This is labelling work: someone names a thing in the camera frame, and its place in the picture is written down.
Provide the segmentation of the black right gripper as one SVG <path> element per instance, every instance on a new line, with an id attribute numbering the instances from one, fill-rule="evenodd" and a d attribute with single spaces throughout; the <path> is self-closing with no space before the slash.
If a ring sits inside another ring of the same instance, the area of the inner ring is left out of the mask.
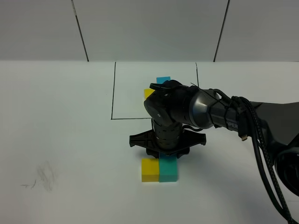
<path id="1" fill-rule="evenodd" d="M 153 119 L 151 126 L 152 128 L 148 131 L 131 135 L 129 145 L 143 147 L 147 155 L 155 158 L 162 155 L 180 158 L 189 154 L 191 147 L 206 144 L 206 135 L 201 133 L 201 128 L 194 128 L 179 122 L 163 126 Z"/>

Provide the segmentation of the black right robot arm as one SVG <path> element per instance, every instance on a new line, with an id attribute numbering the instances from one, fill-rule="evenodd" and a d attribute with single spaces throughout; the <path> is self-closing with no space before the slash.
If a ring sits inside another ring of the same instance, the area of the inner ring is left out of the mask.
<path id="1" fill-rule="evenodd" d="M 181 157 L 190 147 L 204 145 L 202 129 L 224 127 L 249 137 L 246 105 L 241 98 L 229 98 L 218 89 L 185 86 L 175 80 L 151 84 L 153 92 L 144 101 L 152 129 L 131 135 L 129 145 L 140 146 L 147 154 Z M 281 182 L 294 194 L 299 192 L 299 104 L 251 102 L 270 157 Z"/>

